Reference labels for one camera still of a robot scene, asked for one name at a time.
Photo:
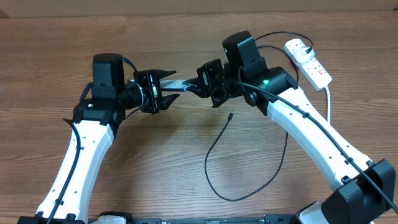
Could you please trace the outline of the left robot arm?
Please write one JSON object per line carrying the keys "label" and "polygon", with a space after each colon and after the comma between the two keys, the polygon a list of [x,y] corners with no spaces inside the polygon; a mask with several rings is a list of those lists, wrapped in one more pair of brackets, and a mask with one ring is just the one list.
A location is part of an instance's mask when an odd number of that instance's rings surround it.
{"label": "left robot arm", "polygon": [[105,154],[111,147],[127,110],[158,113],[166,110],[176,94],[162,96],[160,79],[172,74],[165,70],[134,70],[125,81],[120,54],[93,57],[93,81],[82,91],[79,103],[67,123],[72,128],[68,150],[50,192],[32,217],[21,223],[87,223],[90,198]]}

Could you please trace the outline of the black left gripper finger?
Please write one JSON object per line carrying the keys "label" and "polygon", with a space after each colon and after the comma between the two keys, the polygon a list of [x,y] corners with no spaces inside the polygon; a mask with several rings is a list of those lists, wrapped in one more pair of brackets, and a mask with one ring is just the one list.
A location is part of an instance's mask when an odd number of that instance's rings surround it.
{"label": "black left gripper finger", "polygon": [[170,75],[173,75],[174,73],[176,73],[176,70],[172,70],[172,71],[167,71],[167,70],[156,70],[155,71],[155,76],[157,81],[160,81],[161,79],[168,77]]}
{"label": "black left gripper finger", "polygon": [[179,97],[178,93],[163,96],[159,103],[160,110],[167,110],[170,105]]}

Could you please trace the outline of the Samsung Galaxy smartphone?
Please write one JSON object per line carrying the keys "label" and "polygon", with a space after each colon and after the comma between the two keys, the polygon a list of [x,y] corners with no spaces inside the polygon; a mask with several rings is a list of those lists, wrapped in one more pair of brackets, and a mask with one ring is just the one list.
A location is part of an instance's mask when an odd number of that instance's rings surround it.
{"label": "Samsung Galaxy smartphone", "polygon": [[191,84],[186,80],[161,80],[160,86],[162,91],[189,91]]}

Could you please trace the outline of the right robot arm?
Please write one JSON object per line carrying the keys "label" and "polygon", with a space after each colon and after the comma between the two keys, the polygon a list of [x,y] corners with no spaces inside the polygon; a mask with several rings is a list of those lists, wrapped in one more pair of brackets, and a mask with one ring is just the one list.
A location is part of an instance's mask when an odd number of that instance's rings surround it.
{"label": "right robot arm", "polygon": [[243,96],[299,143],[331,188],[325,201],[302,208],[291,223],[371,223],[396,209],[396,172],[390,163],[373,162],[346,141],[311,105],[297,78],[267,66],[248,31],[222,45],[227,62],[216,59],[198,68],[193,92],[211,98],[215,107]]}

